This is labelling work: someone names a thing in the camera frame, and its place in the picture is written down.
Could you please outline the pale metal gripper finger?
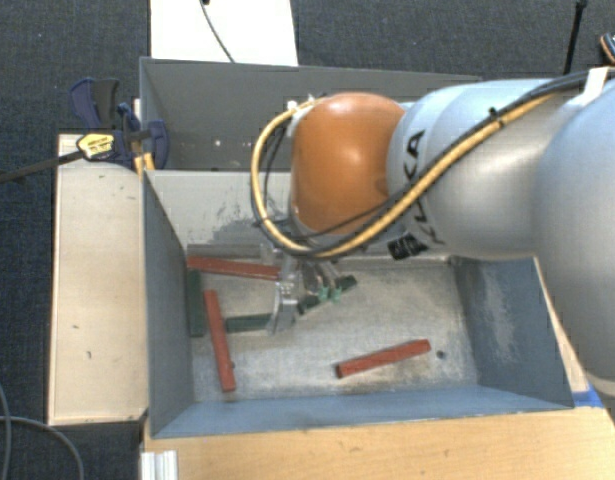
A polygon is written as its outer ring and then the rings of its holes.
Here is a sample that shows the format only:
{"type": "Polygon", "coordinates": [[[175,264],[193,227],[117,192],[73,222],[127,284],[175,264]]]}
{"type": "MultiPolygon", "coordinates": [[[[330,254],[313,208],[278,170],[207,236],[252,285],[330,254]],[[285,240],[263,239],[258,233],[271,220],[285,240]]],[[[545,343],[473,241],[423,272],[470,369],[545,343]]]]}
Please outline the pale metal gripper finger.
{"type": "Polygon", "coordinates": [[[266,326],[269,335],[284,331],[287,327],[286,289],[282,282],[275,284],[272,313],[266,326]]]}
{"type": "Polygon", "coordinates": [[[299,316],[299,300],[291,295],[282,295],[279,304],[279,331],[290,329],[299,316]]]}

